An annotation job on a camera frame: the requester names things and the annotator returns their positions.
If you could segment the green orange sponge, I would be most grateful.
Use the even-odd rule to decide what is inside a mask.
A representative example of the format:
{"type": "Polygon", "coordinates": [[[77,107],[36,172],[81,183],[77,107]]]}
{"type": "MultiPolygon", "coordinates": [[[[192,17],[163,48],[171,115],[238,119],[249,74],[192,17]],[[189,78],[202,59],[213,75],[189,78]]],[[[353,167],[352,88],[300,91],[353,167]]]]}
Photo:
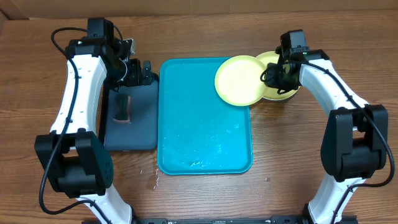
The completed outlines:
{"type": "Polygon", "coordinates": [[[126,94],[118,94],[114,97],[114,102],[116,104],[115,122],[130,123],[131,97],[126,94]]]}

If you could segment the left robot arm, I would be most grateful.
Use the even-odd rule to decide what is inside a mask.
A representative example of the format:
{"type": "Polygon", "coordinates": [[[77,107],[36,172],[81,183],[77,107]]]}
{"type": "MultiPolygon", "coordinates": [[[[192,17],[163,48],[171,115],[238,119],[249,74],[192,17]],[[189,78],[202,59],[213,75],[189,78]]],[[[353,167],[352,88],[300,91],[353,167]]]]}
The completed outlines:
{"type": "Polygon", "coordinates": [[[116,81],[123,82],[129,74],[127,61],[133,45],[132,39],[82,39],[72,40],[60,50],[68,67],[62,105],[50,133],[35,140],[35,151],[44,168],[39,205],[45,213],[58,215],[85,204],[100,223],[139,223],[133,208],[113,185],[112,158],[95,133],[96,110],[108,67],[121,63],[116,81]],[[76,202],[49,210],[44,203],[46,183],[76,202]]]}

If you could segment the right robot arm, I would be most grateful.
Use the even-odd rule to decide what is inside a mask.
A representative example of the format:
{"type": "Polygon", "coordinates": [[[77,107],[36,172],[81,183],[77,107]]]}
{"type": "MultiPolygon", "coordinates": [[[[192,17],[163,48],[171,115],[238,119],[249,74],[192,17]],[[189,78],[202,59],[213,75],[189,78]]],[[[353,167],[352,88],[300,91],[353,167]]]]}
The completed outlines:
{"type": "Polygon", "coordinates": [[[302,86],[328,117],[320,149],[325,175],[316,195],[300,216],[272,217],[272,222],[357,223],[355,217],[342,216],[355,190],[383,187],[394,177],[387,110],[358,96],[322,50],[277,49],[258,59],[267,67],[261,75],[265,86],[281,95],[302,86]]]}

